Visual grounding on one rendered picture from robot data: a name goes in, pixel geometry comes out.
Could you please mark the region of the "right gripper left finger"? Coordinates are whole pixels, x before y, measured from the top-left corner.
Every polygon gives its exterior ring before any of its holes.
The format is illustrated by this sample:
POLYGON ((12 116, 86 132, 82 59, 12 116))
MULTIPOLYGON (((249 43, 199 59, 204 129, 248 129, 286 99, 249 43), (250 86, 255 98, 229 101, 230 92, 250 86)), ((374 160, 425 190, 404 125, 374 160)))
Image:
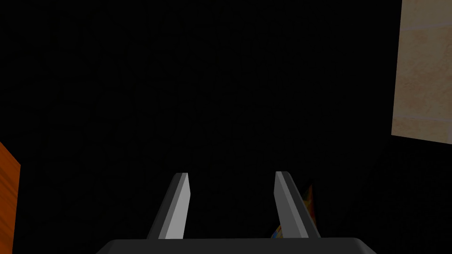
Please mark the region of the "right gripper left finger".
POLYGON ((188 173, 176 173, 159 207, 147 239, 183 239, 190 196, 188 173))

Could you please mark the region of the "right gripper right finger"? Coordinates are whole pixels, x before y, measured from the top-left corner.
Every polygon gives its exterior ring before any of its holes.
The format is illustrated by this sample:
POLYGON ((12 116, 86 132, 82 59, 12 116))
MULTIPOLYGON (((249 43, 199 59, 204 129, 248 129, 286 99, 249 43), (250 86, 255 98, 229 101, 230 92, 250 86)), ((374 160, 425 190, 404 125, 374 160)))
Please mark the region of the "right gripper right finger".
POLYGON ((274 199, 283 238, 319 238, 298 188, 287 171, 275 172, 274 199))

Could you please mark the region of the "colourful patterned object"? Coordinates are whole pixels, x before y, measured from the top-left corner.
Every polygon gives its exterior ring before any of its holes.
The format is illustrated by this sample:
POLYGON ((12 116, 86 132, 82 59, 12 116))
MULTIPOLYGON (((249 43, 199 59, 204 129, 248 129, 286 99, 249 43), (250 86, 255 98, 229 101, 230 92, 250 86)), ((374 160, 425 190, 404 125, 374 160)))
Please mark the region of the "colourful patterned object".
MULTIPOLYGON (((317 226, 315 217, 315 202, 313 195, 313 185, 305 186, 304 193, 302 194, 302 200, 307 208, 307 211, 314 222, 314 226, 317 226)), ((271 238, 283 238, 282 225, 279 224, 275 231, 271 234, 271 238)))

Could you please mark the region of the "orange wooden cabinet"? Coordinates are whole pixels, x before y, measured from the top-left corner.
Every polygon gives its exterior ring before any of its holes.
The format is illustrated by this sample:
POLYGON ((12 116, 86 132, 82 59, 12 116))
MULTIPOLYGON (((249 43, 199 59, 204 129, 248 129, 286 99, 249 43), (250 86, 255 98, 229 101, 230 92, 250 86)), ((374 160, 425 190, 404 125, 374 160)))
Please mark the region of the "orange wooden cabinet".
POLYGON ((0 254, 12 254, 20 164, 0 143, 0 254))

